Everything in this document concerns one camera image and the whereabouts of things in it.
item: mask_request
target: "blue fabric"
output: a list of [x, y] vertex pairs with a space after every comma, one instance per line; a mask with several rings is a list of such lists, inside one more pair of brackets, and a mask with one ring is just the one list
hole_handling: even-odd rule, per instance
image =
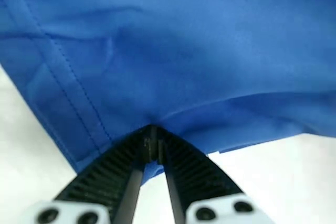
[[0, 61], [76, 171], [150, 123], [205, 153], [336, 136], [335, 3], [0, 0]]

